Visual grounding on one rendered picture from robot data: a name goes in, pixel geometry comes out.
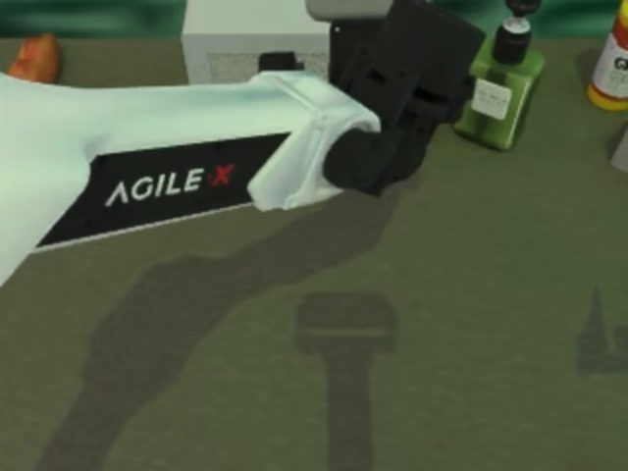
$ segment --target green curtain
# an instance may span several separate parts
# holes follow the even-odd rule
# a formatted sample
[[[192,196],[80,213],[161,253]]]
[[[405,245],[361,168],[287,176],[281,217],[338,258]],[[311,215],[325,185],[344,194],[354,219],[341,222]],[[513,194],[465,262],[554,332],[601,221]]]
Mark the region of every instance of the green curtain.
[[[432,1],[487,32],[492,32],[508,14],[504,0]],[[536,35],[604,36],[619,3],[620,0],[545,0],[533,18]],[[0,0],[0,36],[26,36],[42,31],[62,37],[179,35],[184,14],[185,0]]]

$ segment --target black bottle cap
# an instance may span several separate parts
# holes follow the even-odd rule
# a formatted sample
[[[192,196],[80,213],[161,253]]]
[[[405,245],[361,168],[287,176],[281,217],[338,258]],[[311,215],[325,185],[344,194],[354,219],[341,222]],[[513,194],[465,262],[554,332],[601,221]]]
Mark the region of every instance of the black bottle cap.
[[[521,64],[526,57],[531,41],[531,30],[515,33],[502,25],[495,36],[493,58],[500,64],[508,66]]]
[[[527,17],[541,7],[541,0],[506,0],[508,9],[515,17]]]

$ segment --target yellow bottle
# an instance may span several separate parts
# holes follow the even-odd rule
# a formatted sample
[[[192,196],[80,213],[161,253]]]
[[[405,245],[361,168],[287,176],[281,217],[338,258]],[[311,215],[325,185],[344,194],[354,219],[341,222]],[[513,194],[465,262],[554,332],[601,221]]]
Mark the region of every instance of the yellow bottle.
[[[628,110],[628,0],[621,3],[587,96],[603,110]]]

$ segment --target yellow bottle base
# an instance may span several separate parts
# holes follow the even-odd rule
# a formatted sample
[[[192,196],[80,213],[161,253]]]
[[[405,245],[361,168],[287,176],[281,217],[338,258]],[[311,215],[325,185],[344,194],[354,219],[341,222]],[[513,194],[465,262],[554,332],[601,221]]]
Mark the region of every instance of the yellow bottle base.
[[[628,100],[611,100],[602,96],[592,85],[587,87],[587,96],[589,100],[598,108],[605,111],[626,111],[628,110]]]

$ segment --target table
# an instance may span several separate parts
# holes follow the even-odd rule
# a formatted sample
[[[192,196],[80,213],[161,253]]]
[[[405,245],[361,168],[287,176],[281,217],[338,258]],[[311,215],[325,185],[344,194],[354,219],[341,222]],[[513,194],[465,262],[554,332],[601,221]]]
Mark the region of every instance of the table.
[[[62,45],[65,84],[186,82],[175,39]],[[380,200],[31,256],[0,291],[0,469],[628,469],[625,115],[583,94],[599,41],[537,46],[512,152],[441,129]]]

